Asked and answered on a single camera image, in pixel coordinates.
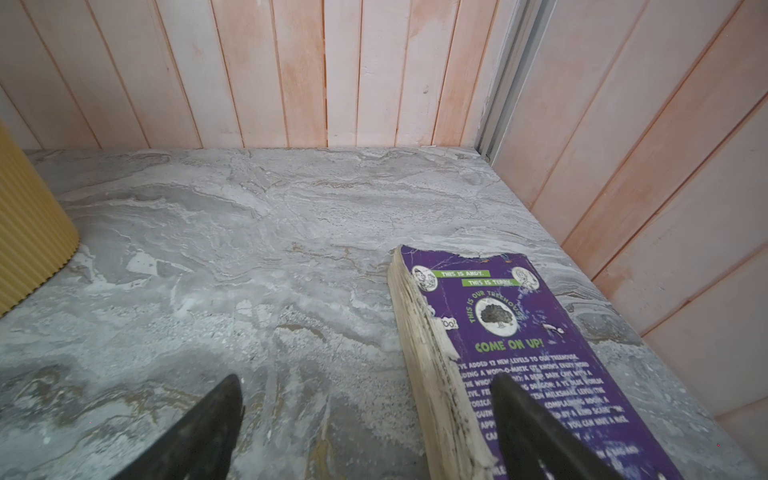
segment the gray marble surface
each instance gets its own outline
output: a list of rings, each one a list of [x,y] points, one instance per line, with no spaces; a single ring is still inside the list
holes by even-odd
[[[474,151],[31,159],[82,241],[0,319],[2,479],[107,478],[229,372],[231,478],[428,478],[386,285],[400,243],[525,253],[686,478],[762,478]]]

